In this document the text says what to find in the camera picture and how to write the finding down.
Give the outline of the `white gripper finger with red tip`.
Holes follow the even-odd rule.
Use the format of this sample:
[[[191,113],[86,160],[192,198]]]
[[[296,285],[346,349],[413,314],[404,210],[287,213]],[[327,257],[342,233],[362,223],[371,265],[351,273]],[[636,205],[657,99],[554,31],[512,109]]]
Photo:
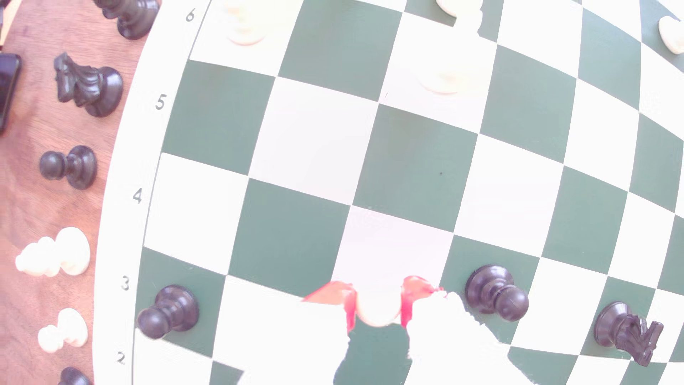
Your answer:
[[[422,384],[533,384],[502,344],[455,292],[420,276],[401,285],[401,325]]]
[[[333,384],[355,327],[357,291],[329,282],[271,319],[244,384]]]

